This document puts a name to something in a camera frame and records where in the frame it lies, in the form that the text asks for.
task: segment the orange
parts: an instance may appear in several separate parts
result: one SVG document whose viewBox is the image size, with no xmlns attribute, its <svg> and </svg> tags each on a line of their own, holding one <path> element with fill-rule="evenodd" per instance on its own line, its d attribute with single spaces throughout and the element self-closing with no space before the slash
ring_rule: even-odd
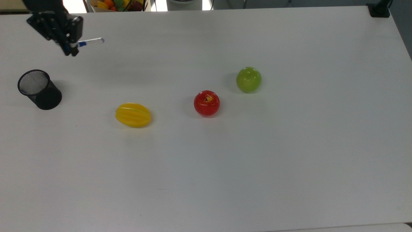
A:
<svg viewBox="0 0 412 232">
<path fill-rule="evenodd" d="M 115 6 L 115 3 L 112 0 L 104 0 L 104 3 L 106 3 L 109 9 Z"/>
</svg>

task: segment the blue marker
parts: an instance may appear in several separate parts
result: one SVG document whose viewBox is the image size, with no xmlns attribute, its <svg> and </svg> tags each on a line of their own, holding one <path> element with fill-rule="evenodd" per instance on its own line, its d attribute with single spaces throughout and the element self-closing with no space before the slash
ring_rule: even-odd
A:
<svg viewBox="0 0 412 232">
<path fill-rule="evenodd" d="M 103 38 L 96 38 L 96 39 L 91 39 L 91 40 L 83 40 L 83 41 L 79 41 L 77 43 L 72 43 L 72 47 L 75 47 L 77 45 L 79 45 L 79 47 L 83 47 L 89 44 L 101 44 L 104 43 L 104 39 Z"/>
</svg>

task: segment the fruit basket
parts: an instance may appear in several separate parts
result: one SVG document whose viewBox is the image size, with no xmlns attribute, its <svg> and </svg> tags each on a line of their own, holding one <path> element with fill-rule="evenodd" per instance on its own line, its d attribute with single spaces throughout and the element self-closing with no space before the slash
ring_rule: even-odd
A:
<svg viewBox="0 0 412 232">
<path fill-rule="evenodd" d="M 93 12 L 151 11 L 150 0 L 90 0 Z"/>
</svg>

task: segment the white table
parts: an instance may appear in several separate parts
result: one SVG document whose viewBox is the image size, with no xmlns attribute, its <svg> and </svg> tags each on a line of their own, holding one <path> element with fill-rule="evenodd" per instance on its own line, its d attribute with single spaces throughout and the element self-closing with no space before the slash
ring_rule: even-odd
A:
<svg viewBox="0 0 412 232">
<path fill-rule="evenodd" d="M 65 57 L 0 16 L 0 230 L 258 232 L 412 221 L 412 62 L 366 7 L 100 13 Z M 261 71 L 253 94 L 237 89 Z M 42 111 L 28 70 L 63 93 Z M 222 103 L 193 109 L 201 90 Z M 125 102 L 145 128 L 115 119 Z"/>
</svg>

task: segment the apple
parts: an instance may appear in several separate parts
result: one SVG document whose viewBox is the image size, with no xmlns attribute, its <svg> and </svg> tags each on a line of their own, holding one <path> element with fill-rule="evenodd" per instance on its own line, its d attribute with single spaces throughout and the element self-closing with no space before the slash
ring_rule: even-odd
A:
<svg viewBox="0 0 412 232">
<path fill-rule="evenodd" d="M 220 107 L 219 97 L 210 90 L 200 92 L 194 98 L 194 109 L 204 117 L 214 115 Z"/>
<path fill-rule="evenodd" d="M 133 1 L 130 4 L 130 9 L 129 11 L 142 11 L 143 10 L 143 5 L 140 2 L 135 2 Z"/>
<path fill-rule="evenodd" d="M 243 92 L 253 92 L 258 89 L 262 76 L 260 72 L 252 67 L 246 67 L 242 69 L 236 77 L 237 86 Z"/>
</svg>

